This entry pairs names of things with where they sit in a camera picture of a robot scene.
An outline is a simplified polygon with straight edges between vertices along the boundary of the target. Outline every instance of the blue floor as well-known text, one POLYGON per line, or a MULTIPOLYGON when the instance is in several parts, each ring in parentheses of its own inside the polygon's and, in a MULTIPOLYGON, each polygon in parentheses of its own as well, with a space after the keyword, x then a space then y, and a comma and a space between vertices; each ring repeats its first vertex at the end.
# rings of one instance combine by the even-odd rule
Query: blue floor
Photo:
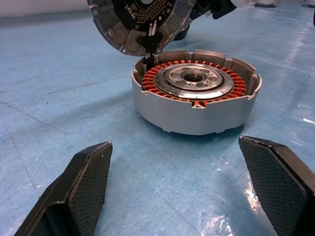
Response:
POLYGON ((315 171, 315 28, 299 3, 196 20, 167 49, 237 56, 263 76, 244 127, 192 137, 135 111, 137 58, 112 49, 87 12, 0 20, 0 235, 11 236, 73 154, 112 141, 96 236, 273 236, 238 147, 288 145, 315 171))

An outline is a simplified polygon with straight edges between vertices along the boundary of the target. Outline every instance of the silver motor housing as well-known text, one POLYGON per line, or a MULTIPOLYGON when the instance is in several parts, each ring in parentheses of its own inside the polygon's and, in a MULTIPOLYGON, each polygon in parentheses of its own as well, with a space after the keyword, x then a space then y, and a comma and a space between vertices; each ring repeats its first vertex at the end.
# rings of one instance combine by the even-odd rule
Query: silver motor housing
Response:
POLYGON ((246 95, 215 101, 207 106, 193 106, 191 102, 157 95, 143 90, 141 81, 146 66, 142 59, 135 65, 131 76, 134 104, 143 118, 164 131, 188 135, 221 133, 246 122, 262 85, 262 78, 256 75, 253 66, 237 58, 227 59, 225 54, 201 50, 194 53, 186 50, 163 52, 156 57, 156 64, 176 60, 206 60, 225 66, 244 79, 246 95))

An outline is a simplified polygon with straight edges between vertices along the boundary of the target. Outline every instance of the textured rubber pad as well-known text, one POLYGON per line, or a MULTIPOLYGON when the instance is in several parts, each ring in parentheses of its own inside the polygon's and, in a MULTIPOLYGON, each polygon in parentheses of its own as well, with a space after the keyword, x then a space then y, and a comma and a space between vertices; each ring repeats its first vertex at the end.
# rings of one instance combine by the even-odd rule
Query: textured rubber pad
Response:
POLYGON ((110 142, 77 153, 16 236, 92 236, 104 204, 111 155, 110 142))
POLYGON ((314 173, 286 146, 251 137, 241 137, 239 144, 257 197, 277 234, 315 235, 307 225, 315 214, 308 212, 314 209, 314 173))
POLYGON ((93 235, 105 201, 111 148, 98 148, 87 161, 68 199, 81 236, 93 235))

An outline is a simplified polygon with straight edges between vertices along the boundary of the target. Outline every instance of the center hole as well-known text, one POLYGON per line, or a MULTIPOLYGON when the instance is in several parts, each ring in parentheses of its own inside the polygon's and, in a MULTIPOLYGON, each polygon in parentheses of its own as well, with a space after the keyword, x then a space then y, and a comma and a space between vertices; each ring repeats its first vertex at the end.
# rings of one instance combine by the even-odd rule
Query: center hole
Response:
POLYGON ((198 74, 186 74, 183 76, 183 79, 188 82, 201 82, 203 77, 198 74))

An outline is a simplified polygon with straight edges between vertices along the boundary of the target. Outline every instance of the copper winding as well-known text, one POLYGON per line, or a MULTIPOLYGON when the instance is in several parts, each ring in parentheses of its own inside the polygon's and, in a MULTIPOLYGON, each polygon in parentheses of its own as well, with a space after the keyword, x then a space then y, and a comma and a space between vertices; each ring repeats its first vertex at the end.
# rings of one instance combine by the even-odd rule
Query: copper winding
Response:
POLYGON ((234 82, 234 87, 231 90, 231 92, 227 95, 224 95, 222 97, 218 97, 215 99, 211 99, 211 100, 190 100, 190 99, 184 99, 184 98, 179 98, 179 97, 174 97, 173 95, 170 95, 168 93, 165 93, 161 90, 159 90, 156 85, 154 84, 153 78, 154 76, 163 68, 171 66, 171 65, 175 65, 175 64, 180 64, 180 63, 187 63, 185 60, 181 60, 181 61, 173 61, 173 62, 168 62, 168 63, 163 63, 161 65, 157 65, 155 67, 153 67, 152 69, 150 69, 149 71, 147 71, 147 73, 143 76, 142 79, 142 88, 143 90, 147 90, 150 92, 153 92, 157 95, 163 96, 163 97, 168 97, 170 99, 175 99, 175 100, 179 100, 179 101, 186 101, 186 102, 192 102, 193 106, 206 106, 207 103, 211 103, 211 102, 217 102, 217 101, 223 101, 223 100, 227 100, 227 99, 231 99, 231 98, 236 98, 236 97, 242 97, 245 96, 246 94, 246 84, 245 81, 242 79, 241 76, 239 76, 237 73, 233 72, 232 70, 222 67, 218 64, 213 64, 213 63, 207 63, 206 61, 203 61, 202 64, 206 64, 209 66, 213 66, 217 69, 220 69, 222 71, 224 71, 225 73, 227 73, 229 76, 231 76, 233 82, 234 82))

